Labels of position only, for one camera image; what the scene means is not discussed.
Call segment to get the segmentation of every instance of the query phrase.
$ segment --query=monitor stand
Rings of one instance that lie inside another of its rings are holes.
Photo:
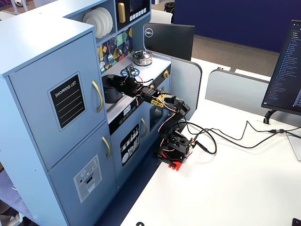
[[[301,137],[301,131],[292,131],[291,133]],[[288,140],[291,143],[293,151],[295,152],[297,160],[301,161],[301,139],[298,138],[298,137],[294,137],[292,135],[289,135],[289,134],[286,134],[286,135],[288,137]]]

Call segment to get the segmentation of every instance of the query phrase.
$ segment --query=shopping list sign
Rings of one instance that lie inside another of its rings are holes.
[[[85,110],[78,75],[52,90],[50,95],[61,128],[67,126]]]

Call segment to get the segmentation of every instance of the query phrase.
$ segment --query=robotic arm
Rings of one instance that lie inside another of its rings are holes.
[[[128,67],[126,69],[128,72],[127,77],[110,77],[109,83],[115,87],[118,92],[130,97],[143,98],[144,101],[148,103],[173,112],[173,115],[169,117],[158,130],[159,137],[162,138],[160,145],[162,155],[158,154],[158,158],[169,164],[169,167],[178,170],[189,152],[191,140],[188,140],[180,132],[174,130],[173,126],[180,119],[185,117],[190,107],[185,104],[183,99],[167,93],[160,93],[157,89],[144,86],[143,82],[137,82],[135,77],[131,76]]]

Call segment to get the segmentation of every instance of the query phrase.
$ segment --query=monitor screen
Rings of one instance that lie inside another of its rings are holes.
[[[178,24],[144,25],[147,49],[184,60],[191,60],[194,26]]]
[[[292,21],[262,107],[301,115],[301,21]]]

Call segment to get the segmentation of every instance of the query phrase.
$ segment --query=microwave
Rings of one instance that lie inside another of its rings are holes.
[[[116,0],[118,30],[148,13],[150,7],[151,0]]]

